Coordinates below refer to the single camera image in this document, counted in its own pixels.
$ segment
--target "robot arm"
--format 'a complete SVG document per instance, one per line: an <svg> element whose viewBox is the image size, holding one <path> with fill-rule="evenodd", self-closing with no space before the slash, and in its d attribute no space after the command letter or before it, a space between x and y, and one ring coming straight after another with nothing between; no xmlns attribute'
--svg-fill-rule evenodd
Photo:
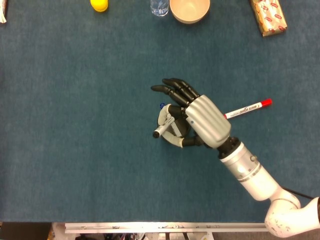
<svg viewBox="0 0 320 240"><path fill-rule="evenodd" d="M183 80L171 78L162 81L173 89L165 85L151 89L169 95L180 105L168 106L166 110L175 117L186 119L198 134L194 142L200 138L208 147L217 149L221 162L255 200L270 199L265 226L273 235L286 238L320 228L319 197L301 208L299 200L280 187L257 157L238 138L230 137L231 124L208 97L199 95ZM175 145L183 147L183 141Z"/></svg>

